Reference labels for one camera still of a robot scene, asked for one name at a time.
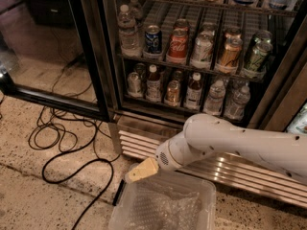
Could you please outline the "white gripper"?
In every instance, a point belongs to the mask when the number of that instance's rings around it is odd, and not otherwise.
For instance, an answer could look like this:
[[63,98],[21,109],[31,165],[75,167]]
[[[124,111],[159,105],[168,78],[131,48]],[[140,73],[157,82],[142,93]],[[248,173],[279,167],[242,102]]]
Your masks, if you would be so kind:
[[133,183],[153,176],[158,173],[159,167],[165,171],[175,171],[179,167],[179,163],[171,154],[168,141],[157,147],[155,151],[155,159],[149,157],[137,166],[134,166],[125,174],[125,181],[127,183]]

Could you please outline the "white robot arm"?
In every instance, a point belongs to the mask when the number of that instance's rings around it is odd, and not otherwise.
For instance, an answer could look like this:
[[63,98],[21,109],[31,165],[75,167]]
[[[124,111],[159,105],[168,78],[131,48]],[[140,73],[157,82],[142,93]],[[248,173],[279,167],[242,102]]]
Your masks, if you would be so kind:
[[208,114],[188,118],[182,132],[159,145],[153,158],[127,172],[125,181],[133,183],[160,170],[175,171],[215,152],[236,153],[301,183],[307,182],[306,135],[238,127]]

